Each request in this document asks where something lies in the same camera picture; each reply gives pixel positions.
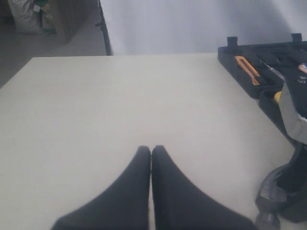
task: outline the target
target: white backdrop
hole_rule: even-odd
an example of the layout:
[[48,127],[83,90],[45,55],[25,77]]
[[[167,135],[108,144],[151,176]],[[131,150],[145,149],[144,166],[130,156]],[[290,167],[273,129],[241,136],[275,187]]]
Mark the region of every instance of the white backdrop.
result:
[[101,0],[114,55],[215,52],[307,39],[306,0]]

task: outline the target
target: white table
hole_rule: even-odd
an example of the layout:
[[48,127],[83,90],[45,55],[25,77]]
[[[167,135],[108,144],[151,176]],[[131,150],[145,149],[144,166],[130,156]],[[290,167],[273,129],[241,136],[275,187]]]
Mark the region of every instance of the white table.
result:
[[157,144],[251,219],[294,150],[216,54],[34,58],[0,90],[0,229],[49,230]]

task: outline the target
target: wooden cabinet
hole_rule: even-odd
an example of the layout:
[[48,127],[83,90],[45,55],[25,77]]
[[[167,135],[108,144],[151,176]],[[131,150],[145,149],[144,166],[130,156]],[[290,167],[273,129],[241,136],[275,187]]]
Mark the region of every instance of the wooden cabinet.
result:
[[0,17],[12,16],[8,0],[0,0]]
[[97,0],[49,0],[49,4],[58,38],[67,43],[97,7]]

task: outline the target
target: orange utility knife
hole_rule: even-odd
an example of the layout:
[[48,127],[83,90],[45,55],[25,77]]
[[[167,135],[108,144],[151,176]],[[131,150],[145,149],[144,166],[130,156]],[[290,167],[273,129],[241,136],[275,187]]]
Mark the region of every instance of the orange utility knife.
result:
[[235,56],[238,65],[250,76],[254,85],[265,83],[265,80],[243,56]]

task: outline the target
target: tool case latch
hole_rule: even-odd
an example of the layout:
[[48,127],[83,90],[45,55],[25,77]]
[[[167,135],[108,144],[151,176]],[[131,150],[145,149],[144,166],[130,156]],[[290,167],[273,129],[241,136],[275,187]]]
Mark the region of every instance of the tool case latch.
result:
[[238,37],[227,37],[227,46],[228,47],[238,46]]
[[299,34],[291,34],[291,37],[292,37],[292,41],[293,42],[301,42],[303,40],[301,33],[299,33]]

